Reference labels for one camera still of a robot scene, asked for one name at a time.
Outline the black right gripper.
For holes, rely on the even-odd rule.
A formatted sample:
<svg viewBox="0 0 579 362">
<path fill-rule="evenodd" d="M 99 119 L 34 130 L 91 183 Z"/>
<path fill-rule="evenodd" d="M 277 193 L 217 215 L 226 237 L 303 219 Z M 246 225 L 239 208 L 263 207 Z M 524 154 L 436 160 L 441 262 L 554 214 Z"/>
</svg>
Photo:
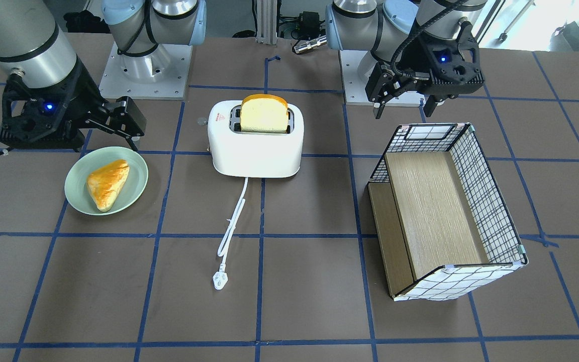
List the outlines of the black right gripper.
<svg viewBox="0 0 579 362">
<path fill-rule="evenodd" d="M 13 68 L 2 95 L 0 143 L 13 149 L 74 149 L 83 146 L 81 129 L 97 128 L 124 138 L 133 151 L 145 135 L 147 119 L 131 97 L 107 102 L 77 59 L 55 85 L 29 88 Z"/>
</svg>

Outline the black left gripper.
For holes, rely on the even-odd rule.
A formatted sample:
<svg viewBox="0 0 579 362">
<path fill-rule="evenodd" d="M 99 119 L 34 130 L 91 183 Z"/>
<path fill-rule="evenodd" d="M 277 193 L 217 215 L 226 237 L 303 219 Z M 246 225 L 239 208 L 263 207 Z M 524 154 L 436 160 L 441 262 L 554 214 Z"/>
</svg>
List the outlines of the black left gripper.
<svg viewBox="0 0 579 362">
<path fill-rule="evenodd" d="M 421 32 L 405 46 L 395 62 L 376 62 L 365 86 L 373 115 L 380 119 L 388 101 L 405 92 L 428 96 L 425 117 L 432 117 L 447 98 L 472 94 L 485 84 L 478 42 L 471 30 L 460 30 L 454 39 L 438 39 Z"/>
</svg>

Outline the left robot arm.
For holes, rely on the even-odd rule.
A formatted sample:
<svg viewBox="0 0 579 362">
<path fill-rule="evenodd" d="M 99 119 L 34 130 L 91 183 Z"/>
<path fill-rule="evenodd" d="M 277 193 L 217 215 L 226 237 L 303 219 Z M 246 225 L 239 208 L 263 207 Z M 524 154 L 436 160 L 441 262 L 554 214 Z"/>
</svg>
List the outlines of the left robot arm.
<svg viewBox="0 0 579 362">
<path fill-rule="evenodd" d="M 406 92 L 426 97 L 425 116 L 485 84 L 473 24 L 485 1 L 333 1 L 326 39 L 334 50 L 367 51 L 364 87 L 379 119 Z"/>
</svg>

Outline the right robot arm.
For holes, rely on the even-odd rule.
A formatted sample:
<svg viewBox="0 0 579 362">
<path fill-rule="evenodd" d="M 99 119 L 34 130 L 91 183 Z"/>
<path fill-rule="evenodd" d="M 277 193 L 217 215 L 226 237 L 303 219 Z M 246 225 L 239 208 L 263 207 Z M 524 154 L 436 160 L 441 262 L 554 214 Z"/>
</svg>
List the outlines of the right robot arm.
<svg viewBox="0 0 579 362">
<path fill-rule="evenodd" d="M 166 44 L 202 44 L 204 1 L 103 1 L 103 16 L 64 14 L 69 32 L 112 34 L 124 78 L 156 84 L 173 71 Z M 146 118 L 129 96 L 108 101 L 43 1 L 0 1 L 0 156 L 14 149 L 80 151 L 83 130 L 125 139 L 133 151 Z"/>
</svg>

